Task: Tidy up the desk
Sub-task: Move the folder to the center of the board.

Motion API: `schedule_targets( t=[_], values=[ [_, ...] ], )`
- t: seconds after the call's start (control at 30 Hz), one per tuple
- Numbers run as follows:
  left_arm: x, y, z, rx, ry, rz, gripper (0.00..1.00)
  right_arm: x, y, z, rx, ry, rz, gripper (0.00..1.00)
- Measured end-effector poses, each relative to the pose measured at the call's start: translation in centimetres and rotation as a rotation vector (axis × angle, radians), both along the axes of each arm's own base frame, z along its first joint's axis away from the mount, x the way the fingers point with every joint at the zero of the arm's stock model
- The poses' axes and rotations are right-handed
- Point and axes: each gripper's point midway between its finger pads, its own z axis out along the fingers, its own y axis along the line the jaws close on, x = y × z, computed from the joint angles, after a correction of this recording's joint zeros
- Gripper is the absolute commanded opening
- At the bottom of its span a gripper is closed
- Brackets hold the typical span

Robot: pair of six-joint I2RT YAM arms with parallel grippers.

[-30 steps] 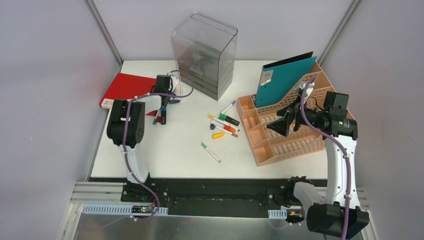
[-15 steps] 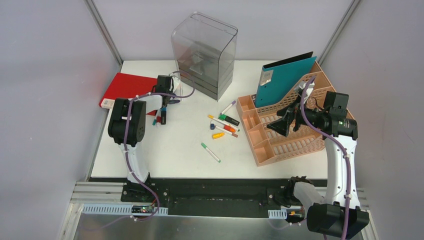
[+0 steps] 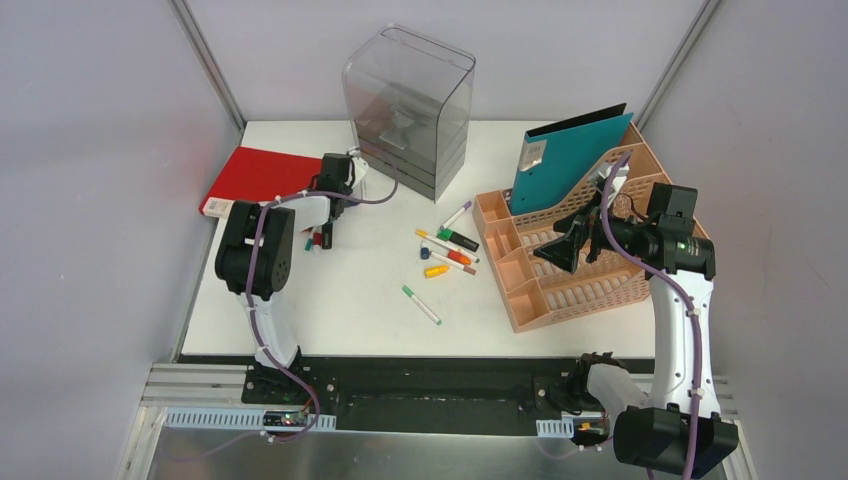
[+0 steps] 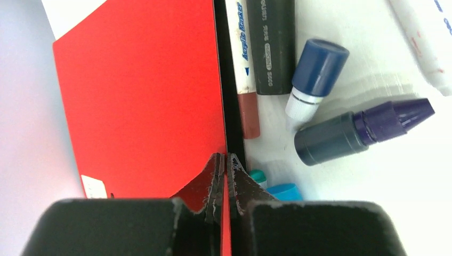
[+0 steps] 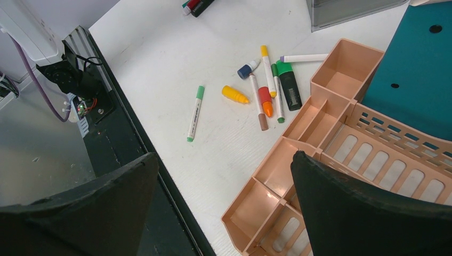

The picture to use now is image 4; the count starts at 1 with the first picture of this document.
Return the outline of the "red notebook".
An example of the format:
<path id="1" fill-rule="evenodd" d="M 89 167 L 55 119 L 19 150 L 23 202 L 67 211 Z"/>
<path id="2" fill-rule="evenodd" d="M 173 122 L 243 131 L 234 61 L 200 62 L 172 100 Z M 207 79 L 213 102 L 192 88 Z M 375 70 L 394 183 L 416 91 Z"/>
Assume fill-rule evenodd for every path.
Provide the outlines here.
<path id="1" fill-rule="evenodd" d="M 227 150 L 224 1 L 106 1 L 53 45 L 85 199 L 53 206 L 50 255 L 230 255 L 228 217 L 174 198 Z"/>

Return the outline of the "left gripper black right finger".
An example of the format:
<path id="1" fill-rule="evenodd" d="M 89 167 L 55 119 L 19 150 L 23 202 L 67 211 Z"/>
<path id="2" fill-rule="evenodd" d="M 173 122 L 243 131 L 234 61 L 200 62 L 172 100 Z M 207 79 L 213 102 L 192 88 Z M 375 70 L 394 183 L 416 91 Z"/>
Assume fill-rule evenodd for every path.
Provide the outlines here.
<path id="1" fill-rule="evenodd" d="M 231 219 L 243 216 L 247 211 L 247 204 L 251 201 L 277 200 L 253 180 L 234 153 L 227 155 L 227 176 Z"/>

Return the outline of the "orange tip black highlighter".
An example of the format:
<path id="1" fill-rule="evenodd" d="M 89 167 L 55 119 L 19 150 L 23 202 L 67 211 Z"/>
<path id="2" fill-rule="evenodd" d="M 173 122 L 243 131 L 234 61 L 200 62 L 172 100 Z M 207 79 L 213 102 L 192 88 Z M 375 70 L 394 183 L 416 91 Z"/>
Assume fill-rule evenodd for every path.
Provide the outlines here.
<path id="1" fill-rule="evenodd" d="M 246 4 L 257 94 L 289 94 L 296 63 L 295 2 Z"/>

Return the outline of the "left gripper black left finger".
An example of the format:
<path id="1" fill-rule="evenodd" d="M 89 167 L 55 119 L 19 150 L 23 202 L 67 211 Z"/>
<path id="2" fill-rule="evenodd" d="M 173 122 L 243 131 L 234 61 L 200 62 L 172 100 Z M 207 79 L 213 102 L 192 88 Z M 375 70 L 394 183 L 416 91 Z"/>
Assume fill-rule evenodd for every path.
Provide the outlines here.
<path id="1" fill-rule="evenodd" d="M 221 223 L 225 174 L 225 155 L 213 153 L 203 170 L 174 198 L 180 198 L 190 211 L 206 223 Z"/>

